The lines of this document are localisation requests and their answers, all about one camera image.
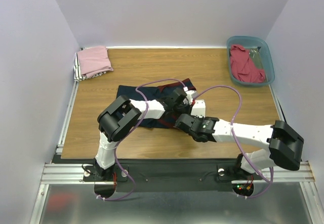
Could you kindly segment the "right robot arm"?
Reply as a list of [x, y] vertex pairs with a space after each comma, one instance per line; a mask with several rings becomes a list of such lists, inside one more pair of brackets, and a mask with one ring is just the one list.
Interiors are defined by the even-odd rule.
[[256, 126], [182, 114], [175, 127], [197, 142], [234, 142], [238, 147], [258, 147], [252, 153], [240, 153], [233, 166], [224, 167], [223, 173], [230, 180], [241, 180], [274, 166], [290, 171], [300, 169], [304, 139], [284, 121]]

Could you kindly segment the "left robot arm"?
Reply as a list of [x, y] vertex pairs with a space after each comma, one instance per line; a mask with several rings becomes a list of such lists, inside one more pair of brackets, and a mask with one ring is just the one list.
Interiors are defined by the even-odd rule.
[[148, 100], [133, 100], [119, 96], [97, 118], [100, 131], [99, 148], [95, 156], [95, 175], [101, 180], [112, 177], [115, 150], [140, 120], [160, 120], [190, 110], [196, 91], [187, 87], [176, 88], [170, 95]]

